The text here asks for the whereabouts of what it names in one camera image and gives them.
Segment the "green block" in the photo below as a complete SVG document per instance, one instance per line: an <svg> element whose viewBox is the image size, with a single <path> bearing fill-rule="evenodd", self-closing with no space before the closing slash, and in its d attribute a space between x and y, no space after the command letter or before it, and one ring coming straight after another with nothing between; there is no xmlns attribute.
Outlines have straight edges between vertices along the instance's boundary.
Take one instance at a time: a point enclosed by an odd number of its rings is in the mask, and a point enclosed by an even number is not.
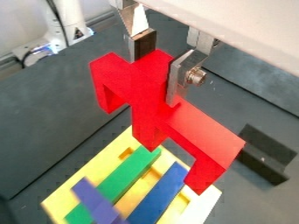
<svg viewBox="0 0 299 224"><path fill-rule="evenodd" d="M98 184L97 190L100 194L113 204L122 197L132 184L144 175L160 154L161 149L156 148L149 152L144 146L140 146ZM65 216L65 220L69 224L89 224L92 218L88 209L78 204Z"/></svg>

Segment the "black block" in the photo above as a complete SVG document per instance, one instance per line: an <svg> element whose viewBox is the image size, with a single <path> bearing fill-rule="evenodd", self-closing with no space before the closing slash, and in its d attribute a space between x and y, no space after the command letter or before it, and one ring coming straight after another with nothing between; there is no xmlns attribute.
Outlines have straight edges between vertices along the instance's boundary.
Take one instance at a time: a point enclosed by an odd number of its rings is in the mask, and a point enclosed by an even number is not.
<svg viewBox="0 0 299 224"><path fill-rule="evenodd" d="M150 30L134 39L134 60L142 58L154 50L156 31Z"/></svg>
<svg viewBox="0 0 299 224"><path fill-rule="evenodd" d="M289 177L284 174L284 170L296 152L248 124L238 136L246 144L237 155L237 161L273 185L286 181Z"/></svg>

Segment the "red building block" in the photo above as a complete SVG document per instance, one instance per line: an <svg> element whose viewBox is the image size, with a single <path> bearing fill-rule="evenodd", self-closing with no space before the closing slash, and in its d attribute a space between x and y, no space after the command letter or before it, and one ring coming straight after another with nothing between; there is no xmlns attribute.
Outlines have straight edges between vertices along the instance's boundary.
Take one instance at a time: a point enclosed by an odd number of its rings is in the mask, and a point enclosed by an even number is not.
<svg viewBox="0 0 299 224"><path fill-rule="evenodd" d="M165 102L168 65L173 58L153 51L129 64L113 53L90 62L98 106L113 112L132 107L133 137L152 151L169 137L194 157L184 179L200 194L228 169L244 141L182 98L170 108Z"/></svg>

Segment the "white panel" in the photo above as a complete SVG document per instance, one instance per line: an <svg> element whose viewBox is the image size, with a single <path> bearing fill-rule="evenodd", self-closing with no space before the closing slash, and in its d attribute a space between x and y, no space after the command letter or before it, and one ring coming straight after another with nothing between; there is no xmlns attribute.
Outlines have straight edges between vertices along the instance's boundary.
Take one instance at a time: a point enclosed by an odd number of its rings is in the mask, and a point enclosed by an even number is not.
<svg viewBox="0 0 299 224"><path fill-rule="evenodd" d="M136 0L299 76L297 0Z"/></svg>
<svg viewBox="0 0 299 224"><path fill-rule="evenodd" d="M40 0L1 1L0 56L45 33L45 20L38 2Z"/></svg>
<svg viewBox="0 0 299 224"><path fill-rule="evenodd" d="M110 11L108 0L78 0L85 20Z"/></svg>

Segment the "purple block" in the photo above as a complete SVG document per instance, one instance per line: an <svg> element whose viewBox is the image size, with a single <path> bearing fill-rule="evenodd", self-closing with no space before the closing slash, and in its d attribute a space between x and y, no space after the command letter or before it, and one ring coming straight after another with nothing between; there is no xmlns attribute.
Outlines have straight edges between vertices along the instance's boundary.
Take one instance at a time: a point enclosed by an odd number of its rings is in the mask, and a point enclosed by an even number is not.
<svg viewBox="0 0 299 224"><path fill-rule="evenodd" d="M117 211L85 178L72 187L72 191L76 193L97 224L124 223L117 222L118 219L121 220Z"/></svg>

